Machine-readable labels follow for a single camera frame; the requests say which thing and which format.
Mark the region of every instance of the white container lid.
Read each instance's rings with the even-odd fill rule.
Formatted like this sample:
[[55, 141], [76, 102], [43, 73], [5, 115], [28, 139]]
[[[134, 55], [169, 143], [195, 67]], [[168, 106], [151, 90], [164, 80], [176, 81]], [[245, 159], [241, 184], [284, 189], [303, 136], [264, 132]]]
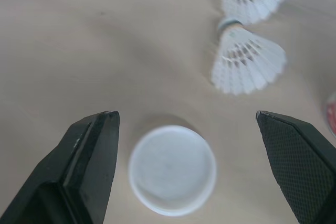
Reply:
[[177, 125], [156, 128], [140, 139], [129, 164], [131, 187], [151, 210], [189, 214], [208, 199], [216, 183], [216, 161], [206, 141]]

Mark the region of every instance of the textured gripper pad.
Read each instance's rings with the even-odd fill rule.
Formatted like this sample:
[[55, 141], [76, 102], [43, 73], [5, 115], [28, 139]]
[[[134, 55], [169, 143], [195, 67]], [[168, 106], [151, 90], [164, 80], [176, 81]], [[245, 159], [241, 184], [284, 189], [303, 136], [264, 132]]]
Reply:
[[300, 224], [313, 224], [328, 202], [335, 175], [291, 125], [257, 118], [273, 175]]

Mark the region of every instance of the green ring on shuttlecock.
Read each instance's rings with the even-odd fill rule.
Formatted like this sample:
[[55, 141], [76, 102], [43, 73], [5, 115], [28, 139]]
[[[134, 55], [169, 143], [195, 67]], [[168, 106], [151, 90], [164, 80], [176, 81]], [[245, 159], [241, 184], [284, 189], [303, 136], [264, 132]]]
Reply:
[[223, 18], [218, 24], [218, 32], [222, 34], [226, 28], [234, 24], [241, 24], [242, 23], [234, 18]]

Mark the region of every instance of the plastic lid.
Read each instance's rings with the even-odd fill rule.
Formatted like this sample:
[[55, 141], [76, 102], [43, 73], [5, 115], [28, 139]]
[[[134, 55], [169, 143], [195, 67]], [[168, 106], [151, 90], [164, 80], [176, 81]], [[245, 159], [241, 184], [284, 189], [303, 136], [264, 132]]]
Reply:
[[169, 125], [141, 138], [129, 166], [131, 187], [151, 210], [166, 216], [189, 214], [208, 199], [216, 182], [216, 162], [196, 132]]

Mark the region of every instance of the red object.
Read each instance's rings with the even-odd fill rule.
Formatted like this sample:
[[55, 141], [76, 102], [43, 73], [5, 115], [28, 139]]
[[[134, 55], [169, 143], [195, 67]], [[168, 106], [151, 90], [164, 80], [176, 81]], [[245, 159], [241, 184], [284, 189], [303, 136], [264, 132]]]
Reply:
[[336, 136], [336, 93], [327, 101], [326, 116], [329, 129]]

